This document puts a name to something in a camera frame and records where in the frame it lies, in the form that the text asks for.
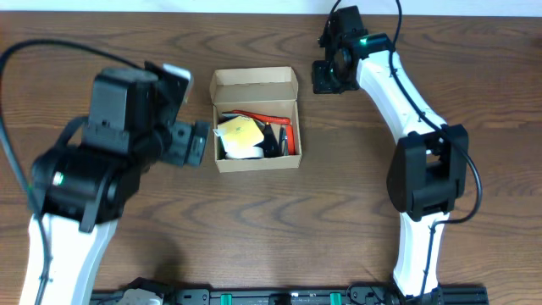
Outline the white yellow sticky note pad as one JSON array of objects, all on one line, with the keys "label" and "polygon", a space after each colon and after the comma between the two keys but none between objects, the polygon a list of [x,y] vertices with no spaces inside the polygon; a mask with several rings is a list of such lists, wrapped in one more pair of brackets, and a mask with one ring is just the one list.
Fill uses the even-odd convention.
[{"label": "white yellow sticky note pad", "polygon": [[225,121],[213,130],[227,153],[237,153],[254,147],[264,140],[264,135],[254,119],[237,116]]}]

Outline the red stapler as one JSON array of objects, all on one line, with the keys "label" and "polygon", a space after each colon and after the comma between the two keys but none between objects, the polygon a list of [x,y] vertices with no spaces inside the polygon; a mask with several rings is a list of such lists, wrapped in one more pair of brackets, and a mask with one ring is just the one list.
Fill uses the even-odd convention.
[{"label": "red stapler", "polygon": [[293,127],[291,125],[283,125],[280,130],[281,148],[284,156],[295,155],[295,139]]}]

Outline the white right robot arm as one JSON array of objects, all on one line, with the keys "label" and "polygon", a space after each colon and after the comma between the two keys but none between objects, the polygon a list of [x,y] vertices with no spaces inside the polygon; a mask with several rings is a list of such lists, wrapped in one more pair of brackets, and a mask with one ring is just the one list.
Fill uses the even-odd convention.
[{"label": "white right robot arm", "polygon": [[401,226],[393,280],[403,298],[425,301],[439,286],[442,232],[465,188],[467,132],[448,125],[424,101],[403,69],[395,39],[369,33],[356,6],[332,8],[318,45],[325,57],[312,64],[314,93],[365,91],[394,138],[386,178]]}]

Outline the white tape roll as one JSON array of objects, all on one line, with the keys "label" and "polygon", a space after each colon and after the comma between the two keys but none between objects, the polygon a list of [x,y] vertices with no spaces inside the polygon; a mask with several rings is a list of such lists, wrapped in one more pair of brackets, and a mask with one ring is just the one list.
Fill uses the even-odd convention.
[{"label": "white tape roll", "polygon": [[225,154],[226,159],[259,159],[264,158],[264,151],[261,147],[242,147],[232,149]]}]

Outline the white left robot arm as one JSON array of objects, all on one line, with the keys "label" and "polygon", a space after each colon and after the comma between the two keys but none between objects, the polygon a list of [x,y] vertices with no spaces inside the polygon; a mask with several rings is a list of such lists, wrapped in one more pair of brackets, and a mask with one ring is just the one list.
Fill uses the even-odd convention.
[{"label": "white left robot arm", "polygon": [[87,304],[108,243],[156,163],[197,166],[210,125],[177,120],[193,85],[171,64],[103,69],[88,115],[72,119],[32,166],[23,304]]}]

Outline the red utility knife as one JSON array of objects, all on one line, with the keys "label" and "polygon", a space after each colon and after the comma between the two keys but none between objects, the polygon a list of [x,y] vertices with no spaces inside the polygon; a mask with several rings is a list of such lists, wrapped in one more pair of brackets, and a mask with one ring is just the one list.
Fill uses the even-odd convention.
[{"label": "red utility knife", "polygon": [[256,114],[242,110],[233,110],[232,114],[241,114],[247,117],[262,121],[263,123],[277,124],[277,125],[290,125],[290,119],[285,117],[269,116],[264,114]]}]

